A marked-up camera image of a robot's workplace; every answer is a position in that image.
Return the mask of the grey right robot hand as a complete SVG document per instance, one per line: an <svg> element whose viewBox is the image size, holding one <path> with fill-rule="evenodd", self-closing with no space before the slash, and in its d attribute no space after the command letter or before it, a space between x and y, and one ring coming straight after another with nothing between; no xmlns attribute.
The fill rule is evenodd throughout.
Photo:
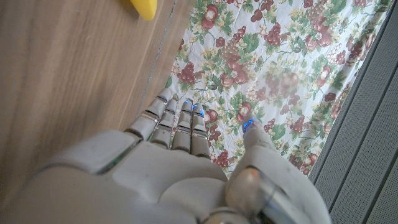
<svg viewBox="0 0 398 224"><path fill-rule="evenodd" d="M2 223L330 223L315 186L249 114L230 177L211 162L201 104L168 89L125 131L57 154L1 210Z"/></svg>

